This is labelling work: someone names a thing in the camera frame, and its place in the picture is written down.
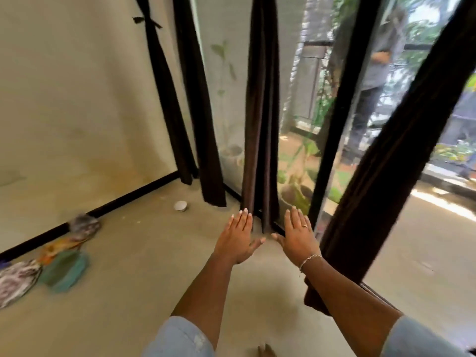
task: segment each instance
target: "hand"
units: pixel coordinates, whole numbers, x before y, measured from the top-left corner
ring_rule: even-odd
[[[321,255],[309,218],[295,206],[284,214],[284,232],[286,238],[279,234],[272,234],[272,237],[283,247],[284,253],[295,266],[299,267],[313,254]]]
[[[266,238],[251,241],[253,216],[248,210],[240,210],[239,214],[231,216],[225,229],[217,240],[213,256],[224,258],[231,265],[240,264],[253,255]]]
[[[390,53],[385,51],[374,52],[371,58],[380,64],[388,64],[390,62]]]

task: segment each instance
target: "plant pot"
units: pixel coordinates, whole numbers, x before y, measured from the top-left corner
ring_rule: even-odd
[[[232,144],[220,150],[221,172],[226,185],[240,192],[243,184],[244,151],[243,148]]]
[[[286,210],[291,209],[293,205],[301,209],[305,215],[309,213],[313,191],[304,185],[299,187],[300,194],[298,194],[295,185],[287,184],[281,189],[279,193],[279,214],[281,218],[284,217]]]

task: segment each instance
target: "grey shirt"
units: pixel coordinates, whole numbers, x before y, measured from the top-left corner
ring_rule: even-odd
[[[350,38],[354,29],[356,13],[344,18],[336,31],[334,47],[329,58],[329,66],[334,70],[344,70]],[[374,41],[372,53],[385,51],[390,53],[390,63],[402,52],[405,46],[404,28],[407,24],[407,12],[400,6],[395,6],[386,22],[382,24]],[[389,64],[380,64],[370,60],[362,81],[361,90],[373,89],[385,84]]]

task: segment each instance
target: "dark pants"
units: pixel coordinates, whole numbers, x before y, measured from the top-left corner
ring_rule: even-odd
[[[375,110],[378,99],[382,94],[384,87],[376,87],[368,90],[363,90],[360,92],[360,97],[357,102],[356,113],[354,120],[352,122],[352,127],[350,130],[349,140],[347,143],[349,150],[358,150],[358,146],[362,141],[362,137],[367,131],[367,124],[370,120],[370,116]],[[329,135],[329,126],[330,118],[334,111],[334,107],[330,107],[326,115],[324,116],[324,122],[322,123],[321,130],[319,134],[315,137],[315,142],[318,146],[320,152],[324,151],[324,146],[327,142],[327,137]]]

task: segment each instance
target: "person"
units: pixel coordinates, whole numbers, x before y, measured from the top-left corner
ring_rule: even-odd
[[[336,31],[334,47],[328,62],[328,78],[332,97],[337,95],[356,16],[357,14],[354,12],[350,16],[345,17]],[[388,17],[384,18],[384,23],[378,29],[372,47],[372,55],[360,87],[360,96],[354,120],[352,121],[350,135],[344,150],[344,155],[348,159],[353,159],[354,156],[359,155],[360,142],[367,130],[370,116],[374,112],[384,89],[387,75],[390,71],[390,64],[400,55],[405,46],[404,28],[407,24],[407,18],[407,12],[400,5],[395,4]],[[319,133],[313,136],[320,154],[324,151],[327,141],[333,109],[332,106],[329,108],[324,116]]]
[[[285,213],[286,237],[273,234],[290,261],[306,274],[357,357],[467,356],[413,319],[377,300],[328,264],[307,216]],[[245,262],[264,242],[251,240],[253,216],[231,216],[215,250],[188,287],[144,357],[212,357],[233,266]],[[271,355],[267,346],[264,353]]]

